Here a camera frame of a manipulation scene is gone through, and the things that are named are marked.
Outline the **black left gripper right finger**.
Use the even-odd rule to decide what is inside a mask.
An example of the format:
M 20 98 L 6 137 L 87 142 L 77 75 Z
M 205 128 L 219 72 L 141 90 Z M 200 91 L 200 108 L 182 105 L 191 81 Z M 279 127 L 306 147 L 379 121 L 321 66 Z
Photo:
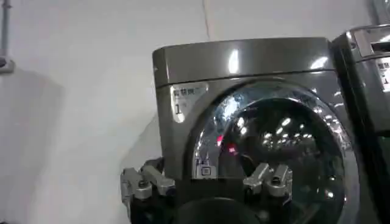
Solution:
M 254 194 L 263 188 L 273 197 L 292 197 L 293 171 L 285 164 L 272 168 L 268 163 L 260 163 L 249 177 L 243 179 L 243 185 Z

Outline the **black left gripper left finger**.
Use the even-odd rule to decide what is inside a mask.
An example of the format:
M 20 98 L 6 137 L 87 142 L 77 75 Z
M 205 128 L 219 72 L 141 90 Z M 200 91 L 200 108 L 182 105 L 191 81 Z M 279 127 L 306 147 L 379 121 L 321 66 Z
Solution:
M 128 213 L 136 202 L 145 203 L 154 195 L 173 197 L 176 181 L 165 176 L 163 156 L 147 160 L 138 170 L 128 167 L 120 175 L 121 201 Z

